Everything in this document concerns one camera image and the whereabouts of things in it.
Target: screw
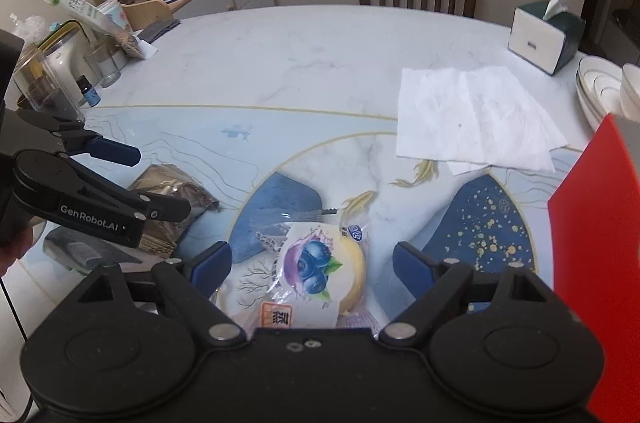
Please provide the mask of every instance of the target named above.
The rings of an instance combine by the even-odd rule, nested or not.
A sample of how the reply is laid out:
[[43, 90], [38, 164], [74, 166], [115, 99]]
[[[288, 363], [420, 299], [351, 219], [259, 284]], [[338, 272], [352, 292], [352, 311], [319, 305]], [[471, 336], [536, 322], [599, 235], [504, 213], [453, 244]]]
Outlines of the screw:
[[240, 327], [235, 324], [216, 324], [209, 328], [209, 336], [214, 340], [220, 340], [221, 342], [238, 338], [240, 333]]
[[409, 339], [418, 332], [415, 327], [405, 322], [394, 322], [389, 324], [384, 329], [386, 336], [393, 338], [394, 340], [406, 340]]
[[320, 340], [316, 340], [316, 339], [308, 339], [305, 340], [305, 347], [307, 349], [317, 349], [318, 347], [322, 346], [322, 342], [320, 342]]
[[287, 351], [291, 351], [292, 353], [301, 353], [305, 350], [304, 346], [299, 342], [289, 342], [286, 348]]

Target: green leaf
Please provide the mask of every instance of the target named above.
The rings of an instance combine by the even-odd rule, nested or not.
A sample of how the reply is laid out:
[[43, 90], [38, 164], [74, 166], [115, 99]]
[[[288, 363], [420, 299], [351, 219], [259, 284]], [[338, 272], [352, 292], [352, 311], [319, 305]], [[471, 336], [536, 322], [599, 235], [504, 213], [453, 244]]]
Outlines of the green leaf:
[[338, 268], [340, 268], [340, 266], [342, 266], [342, 263], [338, 261], [334, 256], [331, 256], [329, 264], [327, 264], [322, 271], [324, 271], [325, 275], [329, 275], [330, 273], [333, 273]]
[[314, 297], [324, 302], [331, 302], [331, 295], [329, 295], [329, 292], [326, 289], [322, 290], [319, 293], [316, 293]]

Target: table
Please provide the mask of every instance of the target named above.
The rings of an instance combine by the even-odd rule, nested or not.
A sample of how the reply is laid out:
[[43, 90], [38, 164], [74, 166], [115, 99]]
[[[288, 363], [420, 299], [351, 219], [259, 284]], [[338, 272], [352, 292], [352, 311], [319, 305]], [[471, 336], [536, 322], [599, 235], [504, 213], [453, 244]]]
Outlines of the table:
[[[150, 162], [174, 162], [201, 181], [223, 209], [193, 225], [180, 249], [185, 257], [219, 239], [232, 246], [246, 241], [246, 227], [239, 226], [243, 212], [252, 208], [256, 191], [280, 186], [274, 182], [283, 177], [317, 193], [323, 208], [339, 208], [370, 193], [367, 308], [383, 324], [411, 301], [390, 265], [395, 243], [409, 240], [423, 247], [436, 240], [452, 198], [485, 175], [454, 177], [441, 164], [424, 182], [397, 186], [398, 180], [414, 180], [416, 164], [395, 156], [401, 70], [505, 65], [549, 112], [570, 148], [553, 152], [558, 170], [553, 175], [505, 169], [487, 174], [490, 188], [502, 190], [505, 208], [511, 209], [500, 211], [504, 219], [517, 214], [513, 231], [530, 235], [530, 247], [517, 244], [512, 254], [510, 243], [497, 244], [495, 255], [485, 249], [480, 255], [479, 243], [471, 247], [465, 240], [462, 246], [458, 238], [461, 244], [438, 243], [433, 255], [466, 251], [485, 266], [496, 264], [487, 262], [492, 255], [498, 265], [518, 259], [552, 283], [546, 199], [591, 134], [575, 95], [580, 55], [549, 77], [507, 50], [508, 35], [503, 26], [468, 18], [369, 6], [265, 8], [191, 18], [154, 43], [159, 51], [151, 60], [128, 64], [116, 84], [100, 90], [99, 106], [87, 112], [89, 128], [139, 146], [142, 162], [129, 169], [80, 159], [123, 186]], [[234, 249], [229, 284], [262, 258], [241, 247]], [[45, 256], [39, 244], [12, 268], [7, 285], [11, 293], [20, 292], [14, 295], [17, 309], [30, 330], [79, 280]], [[239, 301], [253, 300], [226, 287], [220, 305], [238, 314]], [[6, 353], [19, 346], [19, 336], [12, 339], [15, 345], [5, 346]], [[2, 358], [13, 359], [0, 356], [0, 365]]]

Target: tissue box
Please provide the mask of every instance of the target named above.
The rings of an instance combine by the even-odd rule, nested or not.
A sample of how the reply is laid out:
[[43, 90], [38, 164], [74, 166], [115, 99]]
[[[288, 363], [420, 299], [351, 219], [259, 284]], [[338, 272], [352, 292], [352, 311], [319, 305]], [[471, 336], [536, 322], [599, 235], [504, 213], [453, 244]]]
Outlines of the tissue box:
[[542, 17], [547, 5], [547, 0], [539, 0], [516, 8], [509, 49], [553, 75], [578, 51], [585, 22], [569, 12], [558, 13], [544, 21]]

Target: blueberry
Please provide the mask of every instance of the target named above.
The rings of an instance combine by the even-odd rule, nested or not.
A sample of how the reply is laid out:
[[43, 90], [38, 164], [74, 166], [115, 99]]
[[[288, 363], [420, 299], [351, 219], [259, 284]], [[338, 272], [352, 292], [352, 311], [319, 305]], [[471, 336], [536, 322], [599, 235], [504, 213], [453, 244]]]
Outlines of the blueberry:
[[298, 257], [298, 275], [300, 275], [300, 280], [311, 277], [316, 270], [315, 259], [311, 257], [311, 254], [306, 251], [306, 249], [303, 249], [300, 257]]
[[306, 279], [302, 285], [308, 294], [321, 293], [326, 288], [326, 276], [322, 273], [322, 270], [316, 269], [316, 272]]
[[309, 241], [305, 244], [305, 251], [316, 260], [316, 266], [324, 268], [331, 260], [329, 247], [320, 241]]

